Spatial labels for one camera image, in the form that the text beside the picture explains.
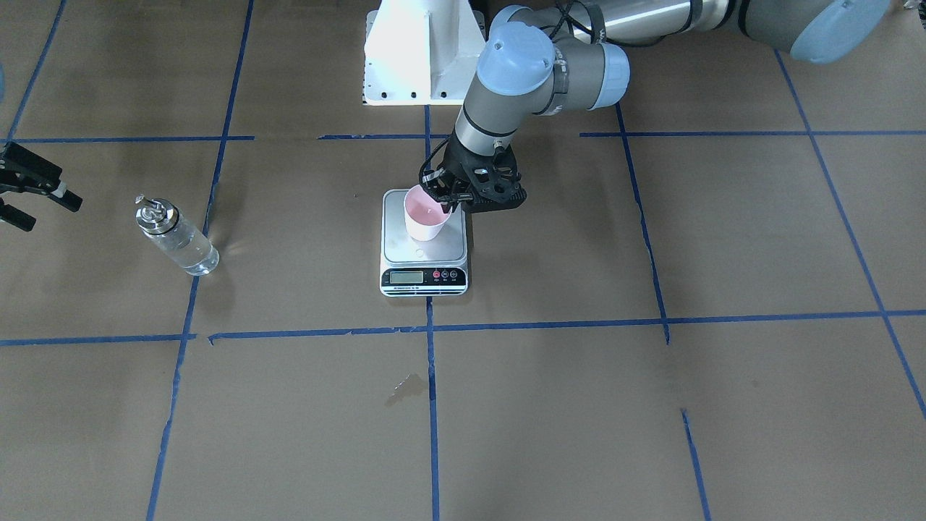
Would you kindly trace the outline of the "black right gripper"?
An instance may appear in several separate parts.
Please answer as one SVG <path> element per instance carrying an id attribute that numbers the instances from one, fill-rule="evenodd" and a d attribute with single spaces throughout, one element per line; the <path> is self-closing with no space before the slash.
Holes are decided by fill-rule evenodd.
<path id="1" fill-rule="evenodd" d="M 83 199 L 70 191 L 59 175 L 39 176 L 42 172 L 42 161 L 37 154 L 15 142 L 4 145 L 1 166 L 2 192 L 30 192 L 43 195 L 68 211 L 79 211 Z M 36 224 L 36 218 L 4 201 L 0 203 L 0 220 L 24 232 L 32 231 Z"/>

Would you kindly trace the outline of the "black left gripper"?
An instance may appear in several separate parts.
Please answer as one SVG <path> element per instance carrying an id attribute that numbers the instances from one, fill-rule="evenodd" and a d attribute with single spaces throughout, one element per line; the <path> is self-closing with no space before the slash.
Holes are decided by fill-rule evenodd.
<path id="1" fill-rule="evenodd" d="M 421 187 L 450 190 L 437 194 L 444 214 L 454 212 L 457 207 L 466 212 L 514 210 L 528 198 L 510 147 L 482 156 L 459 141 L 450 141 L 446 146 L 442 168 L 423 169 Z"/>

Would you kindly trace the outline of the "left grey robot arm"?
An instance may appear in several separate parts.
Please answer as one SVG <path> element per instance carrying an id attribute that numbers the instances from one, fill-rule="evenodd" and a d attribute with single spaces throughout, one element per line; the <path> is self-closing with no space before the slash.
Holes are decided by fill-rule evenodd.
<path id="1" fill-rule="evenodd" d="M 801 62 L 842 59 L 873 32 L 887 1 L 556 1 L 510 4 L 490 23 L 442 161 L 419 187 L 440 211 L 513 210 L 526 201 L 513 137 L 529 115 L 596 110 L 625 95 L 628 48 L 730 30 Z"/>

